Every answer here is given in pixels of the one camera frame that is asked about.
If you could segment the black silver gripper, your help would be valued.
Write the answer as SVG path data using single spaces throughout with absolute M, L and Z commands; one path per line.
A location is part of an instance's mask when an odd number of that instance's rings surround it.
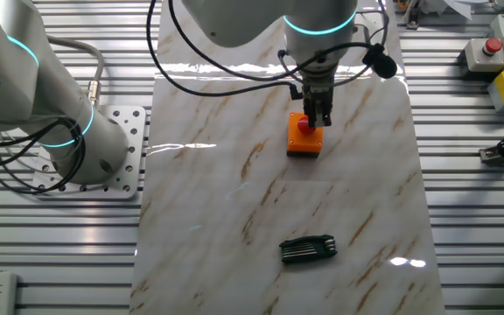
M 303 77 L 302 92 L 304 94 L 303 109 L 304 114 L 308 117 L 308 126 L 316 127 L 316 107 L 311 99 L 324 99 L 319 105 L 320 109 L 320 126 L 329 127 L 332 125 L 332 108 L 333 108 L 333 83 L 334 69 L 323 71 L 302 70 Z

